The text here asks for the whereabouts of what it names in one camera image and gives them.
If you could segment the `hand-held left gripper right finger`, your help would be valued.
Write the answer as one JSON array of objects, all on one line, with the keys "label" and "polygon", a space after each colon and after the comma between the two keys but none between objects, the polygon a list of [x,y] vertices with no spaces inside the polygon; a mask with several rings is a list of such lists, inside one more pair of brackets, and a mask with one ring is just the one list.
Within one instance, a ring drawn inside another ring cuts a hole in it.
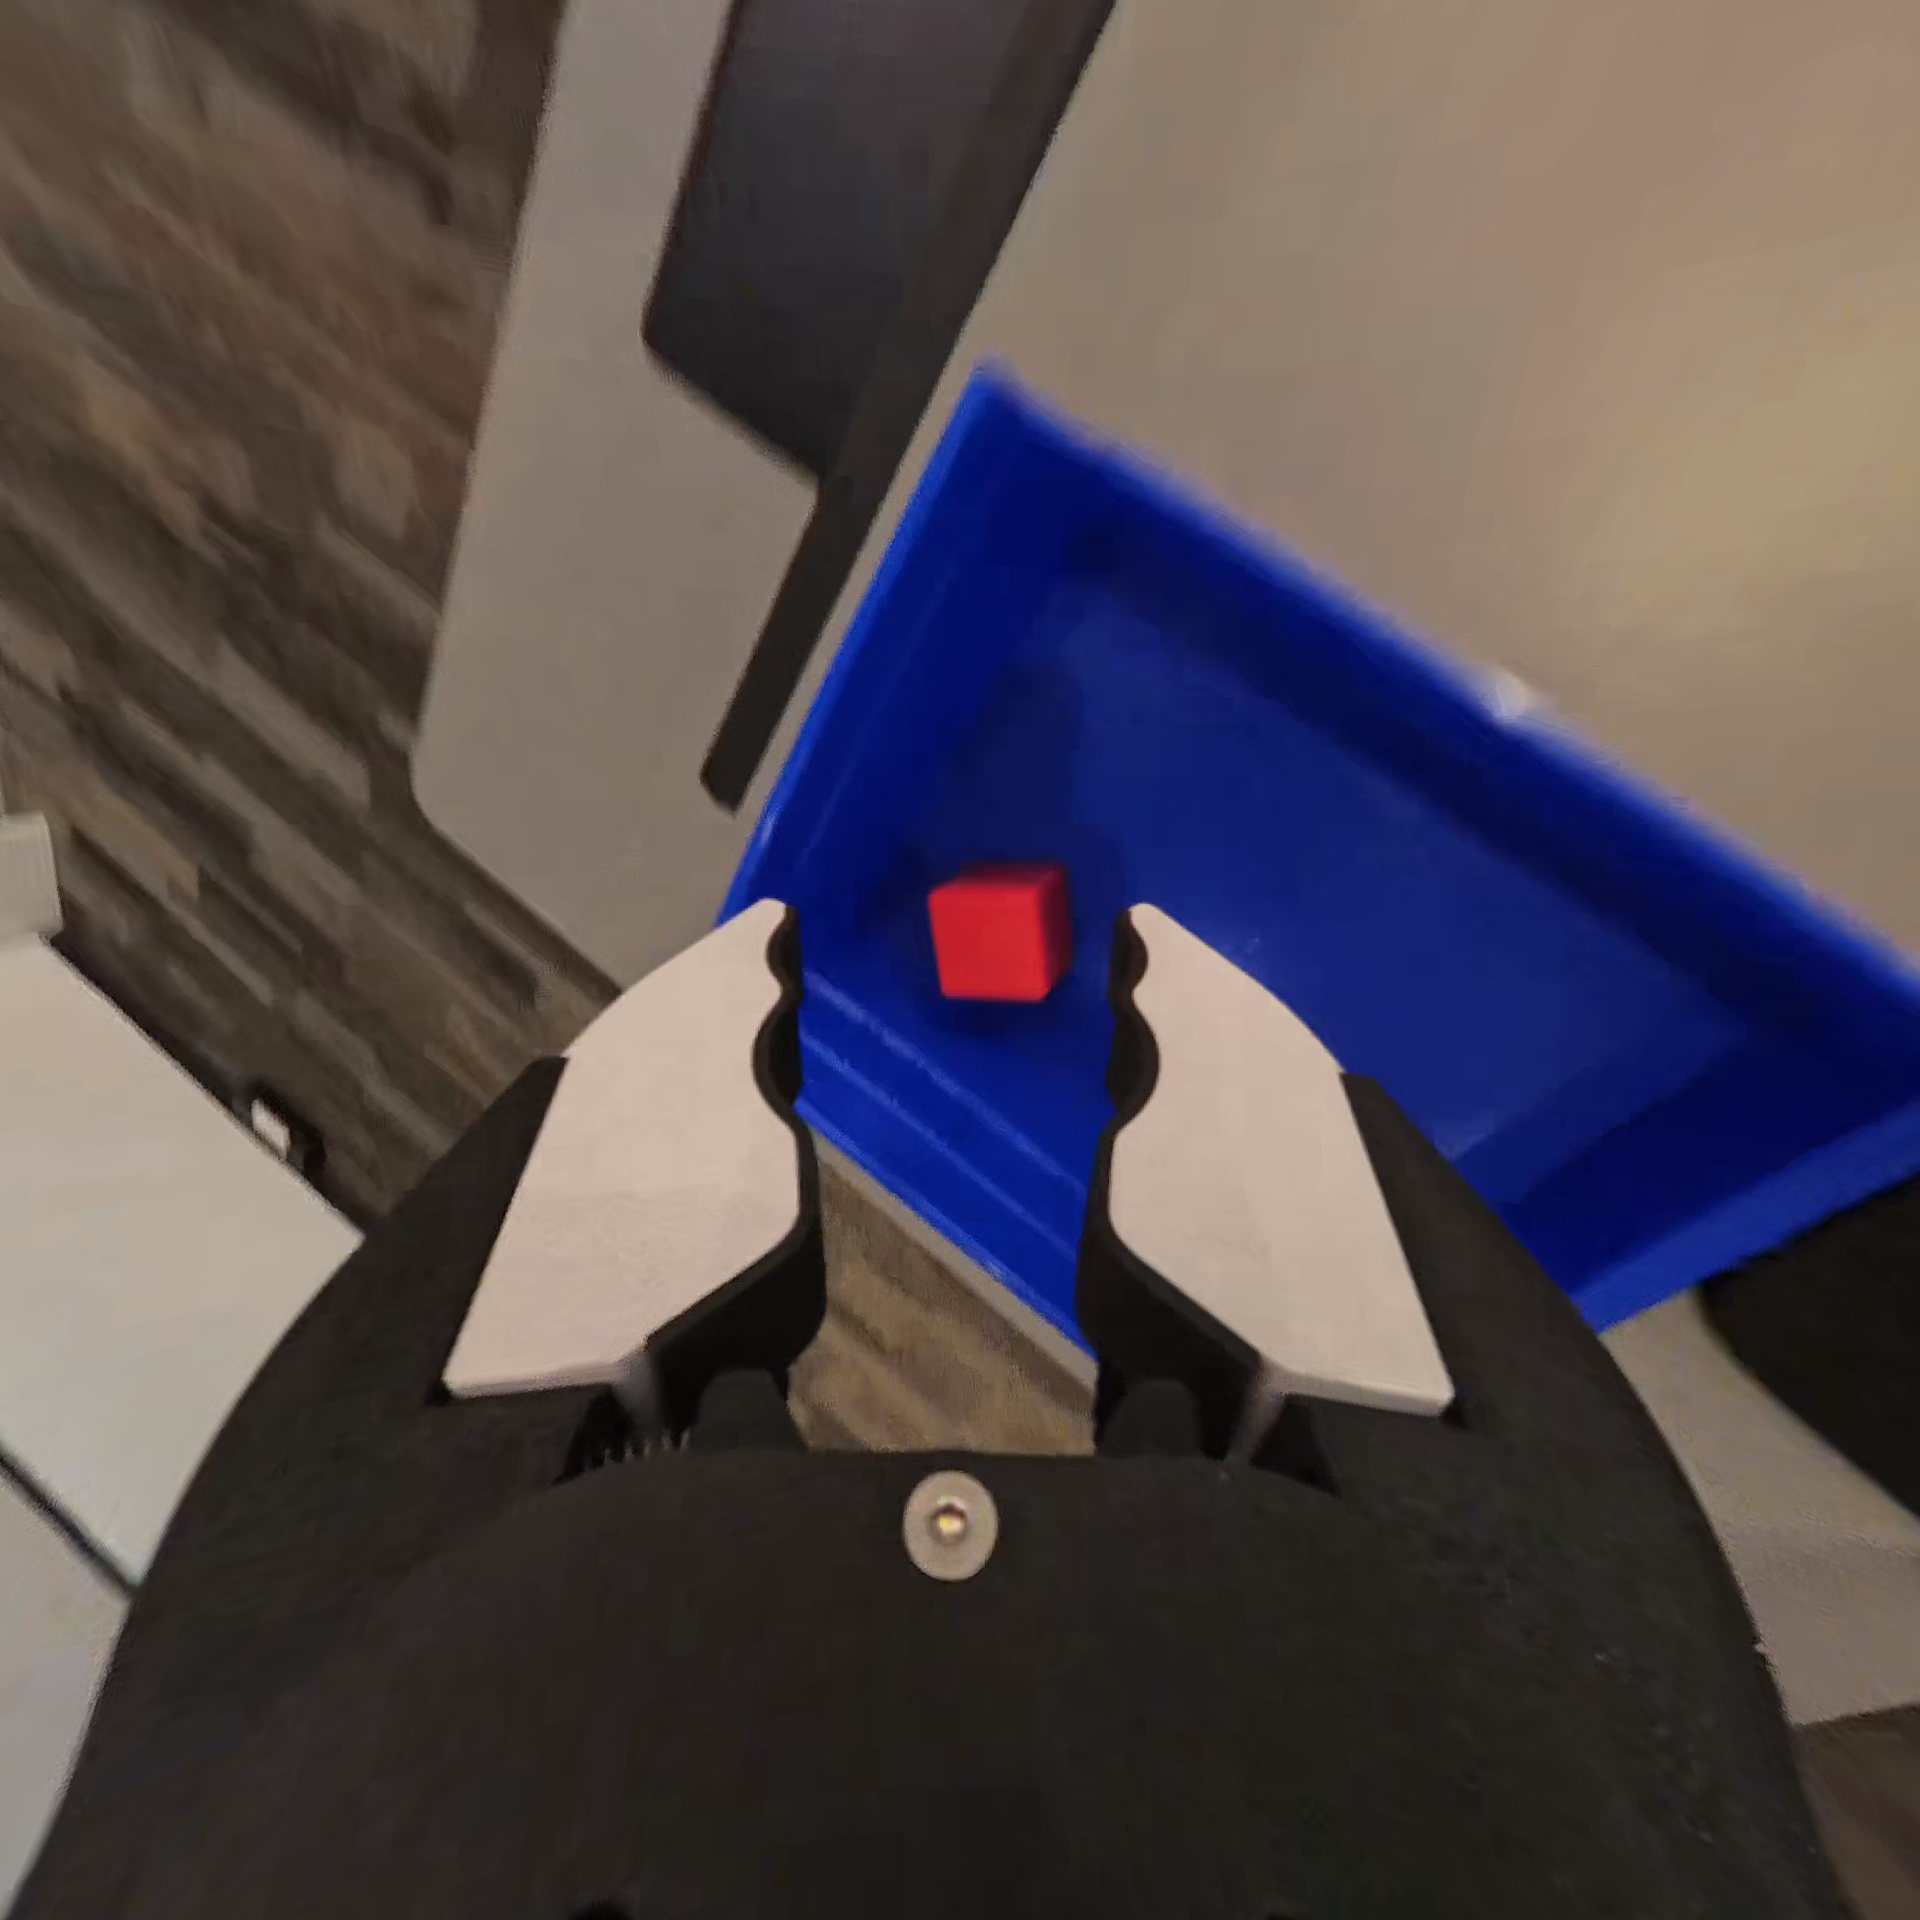
[{"label": "hand-held left gripper right finger", "polygon": [[1337,1057],[1151,903],[1111,944],[1111,1117],[1075,1317],[1095,1419],[1174,1384],[1206,1455],[1255,1455],[1290,1402],[1441,1417],[1457,1400]]}]

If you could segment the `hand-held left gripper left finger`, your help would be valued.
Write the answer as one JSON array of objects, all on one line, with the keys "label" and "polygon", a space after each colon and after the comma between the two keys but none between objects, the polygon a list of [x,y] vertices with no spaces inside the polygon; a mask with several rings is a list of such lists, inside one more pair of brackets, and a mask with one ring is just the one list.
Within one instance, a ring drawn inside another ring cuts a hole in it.
[{"label": "hand-held left gripper left finger", "polygon": [[788,1385],[825,1322],[803,989],[799,914],[763,899],[566,1047],[445,1359],[453,1400],[599,1388],[653,1440],[719,1376]]}]

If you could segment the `blue plastic bin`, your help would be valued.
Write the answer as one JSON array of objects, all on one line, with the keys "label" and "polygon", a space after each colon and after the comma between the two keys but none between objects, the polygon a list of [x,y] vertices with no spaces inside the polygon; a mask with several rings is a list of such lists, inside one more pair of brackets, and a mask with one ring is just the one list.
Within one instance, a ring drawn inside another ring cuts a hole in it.
[{"label": "blue plastic bin", "polygon": [[[927,892],[1027,863],[1066,979],[943,1000]],[[719,917],[763,897],[806,1123],[1068,1337],[1130,906],[1377,1079],[1596,1329],[1915,1176],[1913,962],[986,369]]]}]

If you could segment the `red magnetic cube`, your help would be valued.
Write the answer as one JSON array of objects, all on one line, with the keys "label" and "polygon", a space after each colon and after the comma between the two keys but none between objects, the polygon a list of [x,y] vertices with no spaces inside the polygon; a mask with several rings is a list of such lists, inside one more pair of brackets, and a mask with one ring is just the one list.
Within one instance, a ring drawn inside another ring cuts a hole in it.
[{"label": "red magnetic cube", "polygon": [[1073,964],[1073,892],[1053,863],[973,867],[926,897],[943,1000],[1042,1003]]}]

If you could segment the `black textured mat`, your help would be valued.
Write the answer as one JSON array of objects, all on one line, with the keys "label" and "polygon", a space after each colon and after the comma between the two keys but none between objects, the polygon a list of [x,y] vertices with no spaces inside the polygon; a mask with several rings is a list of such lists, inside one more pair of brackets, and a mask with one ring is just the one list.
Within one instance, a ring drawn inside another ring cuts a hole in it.
[{"label": "black textured mat", "polygon": [[1778,1403],[1917,1513],[1917,1183],[1718,1274],[1699,1299]]}]

